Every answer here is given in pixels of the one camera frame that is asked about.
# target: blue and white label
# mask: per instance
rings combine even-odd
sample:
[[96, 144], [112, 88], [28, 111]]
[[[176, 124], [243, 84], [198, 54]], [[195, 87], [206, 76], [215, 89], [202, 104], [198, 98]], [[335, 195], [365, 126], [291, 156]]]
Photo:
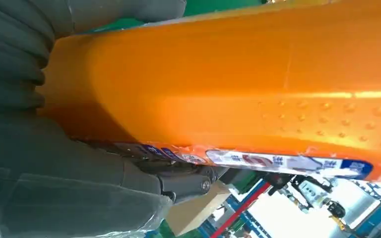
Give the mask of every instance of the blue and white label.
[[179, 156], [177, 156], [173, 151], [169, 150], [168, 148], [161, 148], [161, 150], [172, 160], [175, 160], [177, 162], [183, 162], [183, 159], [181, 159]]
[[153, 155], [165, 157], [163, 152], [161, 150], [159, 150], [157, 147], [154, 147], [152, 145], [142, 145], [142, 147], [144, 147], [144, 149], [146, 149], [147, 151], [149, 151]]
[[304, 155], [273, 155], [220, 150], [209, 150], [206, 155], [212, 162], [223, 166], [242, 166], [255, 170], [294, 174], [318, 173], [323, 176], [351, 179], [365, 179], [373, 169], [370, 163], [364, 161]]

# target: raised dots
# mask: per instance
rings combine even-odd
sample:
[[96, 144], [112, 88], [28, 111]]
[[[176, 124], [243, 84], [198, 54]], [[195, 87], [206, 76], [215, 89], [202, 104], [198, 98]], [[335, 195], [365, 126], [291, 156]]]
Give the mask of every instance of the raised dots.
[[373, 109], [373, 115], [375, 115], [376, 117], [381, 117], [381, 107]]
[[351, 122], [349, 120], [342, 120], [341, 123], [343, 126], [349, 126], [351, 124]]
[[328, 122], [328, 118], [326, 118], [326, 117], [321, 117], [321, 118], [319, 118], [319, 122], [320, 122], [320, 123], [327, 123], [327, 122]]
[[331, 109], [331, 103], [323, 103], [321, 106], [320, 106], [324, 111], [326, 110], [329, 110]]
[[360, 136], [360, 141], [368, 141], [369, 139], [367, 138], [367, 137], [365, 137], [365, 136]]
[[366, 124], [366, 129], [367, 130], [373, 130], [376, 128], [376, 124], [374, 122], [369, 122]]
[[304, 121], [304, 120], [306, 120], [306, 116], [300, 115], [300, 116], [298, 116], [298, 119], [299, 119], [299, 121]]
[[349, 103], [344, 106], [344, 111], [347, 113], [353, 113], [356, 110], [356, 105], [353, 103]]

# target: plastic wrap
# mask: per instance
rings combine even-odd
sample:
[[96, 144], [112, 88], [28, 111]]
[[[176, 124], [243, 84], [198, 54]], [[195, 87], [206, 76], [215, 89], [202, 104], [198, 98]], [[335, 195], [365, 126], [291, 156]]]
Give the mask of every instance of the plastic wrap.
[[121, 186], [0, 169], [0, 238], [139, 238], [171, 205]]

